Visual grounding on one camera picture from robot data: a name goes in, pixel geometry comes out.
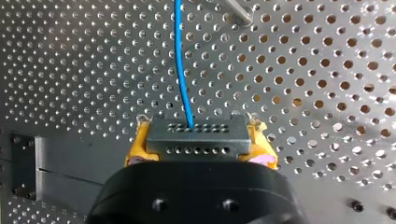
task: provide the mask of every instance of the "screw hole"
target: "screw hole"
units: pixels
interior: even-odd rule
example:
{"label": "screw hole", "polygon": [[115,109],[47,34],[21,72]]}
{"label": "screw hole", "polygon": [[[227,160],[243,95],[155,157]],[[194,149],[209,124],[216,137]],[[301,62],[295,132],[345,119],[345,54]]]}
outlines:
{"label": "screw hole", "polygon": [[223,202],[223,208],[227,212],[237,212],[239,210],[239,203],[232,199],[227,199]]}
{"label": "screw hole", "polygon": [[353,202],[352,203],[352,209],[355,212],[362,212],[364,210],[364,206],[360,202]]}
{"label": "screw hole", "polygon": [[152,209],[156,212],[161,212],[167,208],[167,203],[164,199],[156,199],[152,203]]}

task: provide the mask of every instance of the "blue wire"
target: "blue wire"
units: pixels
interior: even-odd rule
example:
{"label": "blue wire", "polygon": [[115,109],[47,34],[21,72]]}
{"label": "blue wire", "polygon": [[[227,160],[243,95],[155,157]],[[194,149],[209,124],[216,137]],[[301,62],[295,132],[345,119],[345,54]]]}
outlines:
{"label": "blue wire", "polygon": [[194,127],[194,119],[191,113],[191,105],[189,94],[187,93],[186,80],[184,79],[184,66],[183,66],[183,52],[181,50],[181,37],[182,32],[180,25],[182,21],[181,12],[182,0],[175,0],[175,58],[176,58],[176,70],[178,76],[178,86],[180,88],[181,99],[183,101],[184,110],[186,112],[187,123],[190,128]]}

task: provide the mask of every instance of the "hole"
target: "hole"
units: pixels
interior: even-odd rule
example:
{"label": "hole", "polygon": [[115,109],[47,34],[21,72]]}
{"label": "hole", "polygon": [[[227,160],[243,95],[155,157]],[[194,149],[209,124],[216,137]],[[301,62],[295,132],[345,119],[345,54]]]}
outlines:
{"label": "hole", "polygon": [[353,115],[349,115],[346,119],[348,122],[354,122],[356,118]]}
{"label": "hole", "polygon": [[308,146],[310,148],[316,147],[318,145],[318,142],[316,140],[309,140],[308,141]]}
{"label": "hole", "polygon": [[300,106],[302,104],[302,101],[300,98],[294,98],[293,101],[291,102],[292,105],[294,106]]}
{"label": "hole", "polygon": [[343,129],[343,124],[342,123],[335,123],[333,126],[332,126],[332,129],[335,131],[335,132],[340,132],[342,129]]}
{"label": "hole", "polygon": [[232,200],[227,199],[222,203],[223,209],[227,212],[237,212],[239,210],[239,203]]}
{"label": "hole", "polygon": [[329,94],[327,95],[329,99],[333,99],[335,97],[335,93],[334,92],[329,92]]}
{"label": "hole", "polygon": [[254,77],[254,81],[255,81],[256,83],[262,83],[262,76],[261,76],[261,75],[255,76],[255,77]]}
{"label": "hole", "polygon": [[343,12],[349,11],[349,5],[341,5],[341,11]]}
{"label": "hole", "polygon": [[303,172],[303,169],[301,169],[301,168],[295,168],[294,169],[294,173],[297,174],[297,175],[302,173],[302,172]]}
{"label": "hole", "polygon": [[376,157],[381,159],[385,159],[387,157],[387,153],[385,152],[385,150],[380,149],[375,153]]}
{"label": "hole", "polygon": [[364,90],[366,92],[372,92],[374,90],[374,85],[373,84],[366,84],[366,85],[364,85],[363,88],[364,88]]}
{"label": "hole", "polygon": [[305,57],[299,58],[298,64],[300,66],[305,66],[308,63],[308,60]]}
{"label": "hole", "polygon": [[379,170],[376,170],[376,171],[373,172],[373,178],[374,178],[374,179],[380,179],[380,178],[382,178],[383,176],[384,176],[384,173],[382,173],[382,172],[379,171]]}
{"label": "hole", "polygon": [[311,23],[313,20],[314,20],[314,16],[312,16],[310,14],[307,14],[307,15],[304,16],[304,21],[306,23]]}
{"label": "hole", "polygon": [[370,106],[368,106],[368,105],[362,105],[361,106],[361,113],[367,114],[369,112],[370,112]]}
{"label": "hole", "polygon": [[358,40],[355,38],[349,38],[346,42],[349,47],[353,48],[357,45]]}
{"label": "hole", "polygon": [[352,166],[349,168],[349,173],[351,175],[357,175],[359,173],[359,168],[357,166]]}
{"label": "hole", "polygon": [[395,114],[395,110],[393,108],[388,107],[388,108],[385,109],[385,114],[387,116],[391,117],[391,116],[393,116]]}
{"label": "hole", "polygon": [[331,37],[326,37],[323,39],[323,44],[326,46],[330,46],[332,44],[332,38]]}
{"label": "hole", "polygon": [[350,61],[350,60],[344,61],[344,67],[345,67],[346,69],[349,69],[349,68],[353,67],[353,62]]}
{"label": "hole", "polygon": [[294,158],[292,156],[287,156],[285,158],[285,163],[287,163],[287,164],[291,164],[291,163],[293,163],[293,161],[294,161]]}
{"label": "hole", "polygon": [[282,84],[283,83],[283,77],[276,77],[274,79],[274,82],[275,82],[276,85]]}
{"label": "hole", "polygon": [[383,129],[383,130],[381,130],[381,135],[382,135],[382,137],[389,137],[390,131],[388,129]]}
{"label": "hole", "polygon": [[315,162],[313,160],[307,160],[305,162],[306,167],[313,167],[315,165]]}
{"label": "hole", "polygon": [[320,121],[314,120],[314,121],[311,122],[311,128],[312,129],[316,129],[316,128],[319,128],[319,127],[320,127]]}
{"label": "hole", "polygon": [[230,149],[228,147],[224,147],[224,148],[221,149],[221,153],[222,154],[228,154],[228,153],[230,153]]}
{"label": "hole", "polygon": [[389,93],[390,93],[390,94],[393,94],[393,95],[396,95],[396,86],[390,87],[390,88],[389,88]]}
{"label": "hole", "polygon": [[346,32],[346,28],[345,27],[339,27],[337,29],[337,34],[342,35]]}
{"label": "hole", "polygon": [[363,152],[363,150],[361,149],[361,147],[353,147],[352,152],[355,155],[360,155]]}
{"label": "hole", "polygon": [[284,14],[282,17],[282,21],[285,23],[288,23],[291,21],[291,15],[290,14]]}
{"label": "hole", "polygon": [[360,16],[357,16],[357,15],[355,15],[355,16],[352,16],[351,18],[350,18],[350,22],[352,23],[352,24],[358,24],[359,22],[361,22],[361,17]]}
{"label": "hole", "polygon": [[295,125],[297,125],[298,124],[298,119],[291,119],[290,120],[290,125],[291,126],[295,126]]}
{"label": "hole", "polygon": [[380,40],[380,39],[374,39],[374,40],[372,40],[372,47],[373,48],[379,48],[379,47],[381,47],[382,46],[382,40]]}
{"label": "hole", "polygon": [[267,136],[267,139],[269,142],[274,142],[276,139],[276,136],[273,133],[269,133]]}
{"label": "hole", "polygon": [[260,43],[264,44],[268,41],[268,36],[267,35],[261,35],[260,36]]}
{"label": "hole", "polygon": [[268,22],[271,20],[270,15],[264,14],[262,15],[262,22]]}
{"label": "hole", "polygon": [[259,102],[260,101],[260,99],[262,98],[259,94],[254,94],[253,95],[253,97],[252,97],[253,99],[253,102]]}
{"label": "hole", "polygon": [[338,143],[331,143],[330,150],[331,151],[338,151],[340,149],[340,145]]}
{"label": "hole", "polygon": [[372,11],[374,11],[374,9],[375,9],[375,6],[373,6],[373,5],[369,5],[366,7],[367,12],[372,12]]}
{"label": "hole", "polygon": [[341,90],[343,90],[343,91],[348,90],[349,87],[350,87],[349,82],[346,82],[346,81],[345,81],[345,82],[342,82],[342,83],[340,84],[340,88],[341,88]]}
{"label": "hole", "polygon": [[322,5],[322,4],[318,5],[318,11],[319,12],[324,11],[325,8],[326,7],[324,5]]}
{"label": "hole", "polygon": [[366,128],[364,126],[359,126],[356,129],[356,134],[357,135],[364,135],[366,133]]}
{"label": "hole", "polygon": [[167,203],[164,199],[156,199],[152,203],[152,209],[156,212],[161,212],[167,208]]}
{"label": "hole", "polygon": [[378,63],[377,62],[369,62],[367,63],[367,67],[369,70],[376,70],[378,68]]}
{"label": "hole", "polygon": [[303,38],[301,38],[301,42],[304,45],[307,45],[307,44],[309,44],[309,42],[311,42],[311,38],[309,36],[303,36]]}
{"label": "hole", "polygon": [[321,100],[317,100],[317,101],[314,102],[314,107],[316,109],[321,109],[323,106],[324,106],[324,103]]}
{"label": "hole", "polygon": [[331,163],[327,164],[327,169],[329,171],[334,171],[337,169],[337,165],[334,162],[331,162]]}
{"label": "hole", "polygon": [[330,60],[329,60],[329,59],[322,59],[322,60],[320,61],[320,64],[321,64],[323,67],[327,67],[327,66],[330,65]]}
{"label": "hole", "polygon": [[337,176],[337,181],[338,182],[343,182],[343,181],[346,181],[346,178],[343,176],[343,175],[339,175],[339,176]]}
{"label": "hole", "polygon": [[248,35],[246,35],[246,34],[241,34],[241,35],[239,36],[239,41],[242,42],[242,43],[248,42]]}
{"label": "hole", "polygon": [[333,23],[335,23],[336,19],[337,18],[334,15],[330,15],[330,16],[327,16],[326,21],[329,24],[333,24]]}
{"label": "hole", "polygon": [[274,96],[272,99],[272,102],[274,105],[280,104],[280,102],[281,102],[280,96]]}
{"label": "hole", "polygon": [[340,111],[344,111],[344,110],[347,109],[347,105],[345,103],[339,103],[337,105],[337,109],[340,110]]}
{"label": "hole", "polygon": [[265,62],[265,56],[264,55],[259,55],[257,57],[257,63],[264,63]]}
{"label": "hole", "polygon": [[276,60],[277,60],[277,63],[279,63],[279,64],[283,64],[286,62],[286,58],[283,56],[278,57]]}
{"label": "hole", "polygon": [[235,80],[237,80],[239,82],[243,81],[244,80],[244,75],[242,75],[240,73],[236,74]]}
{"label": "hole", "polygon": [[244,63],[245,60],[247,59],[247,56],[245,54],[239,54],[237,59],[238,59],[238,62]]}
{"label": "hole", "polygon": [[286,43],[289,42],[289,38],[288,38],[286,35],[282,35],[282,36],[279,38],[279,42],[280,42],[281,44],[286,44]]}
{"label": "hole", "polygon": [[387,18],[385,16],[378,16],[375,18],[375,23],[378,25],[382,25],[387,21]]}

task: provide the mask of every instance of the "gray metal block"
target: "gray metal block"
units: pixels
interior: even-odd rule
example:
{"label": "gray metal block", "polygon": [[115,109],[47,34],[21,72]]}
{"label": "gray metal block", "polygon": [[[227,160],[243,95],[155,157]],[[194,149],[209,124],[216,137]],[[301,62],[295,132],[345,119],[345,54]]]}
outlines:
{"label": "gray metal block", "polygon": [[231,119],[197,119],[188,128],[180,119],[154,119],[146,142],[148,153],[161,161],[236,161],[248,154],[247,121],[241,115]]}

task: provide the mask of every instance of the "cable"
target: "cable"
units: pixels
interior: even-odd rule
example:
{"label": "cable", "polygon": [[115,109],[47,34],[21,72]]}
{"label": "cable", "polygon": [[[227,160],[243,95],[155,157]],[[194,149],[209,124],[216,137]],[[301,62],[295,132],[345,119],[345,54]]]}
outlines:
{"label": "cable", "polygon": [[182,21],[182,12],[181,12],[181,3],[182,0],[175,0],[175,58],[176,58],[176,70],[178,77],[178,86],[180,88],[181,99],[183,101],[184,110],[186,112],[187,123],[190,128],[194,127],[194,119],[191,113],[191,105],[189,94],[187,93],[186,80],[184,78],[184,66],[183,66],[183,53],[182,53],[182,44],[181,37],[182,31],[180,29],[181,21]]}

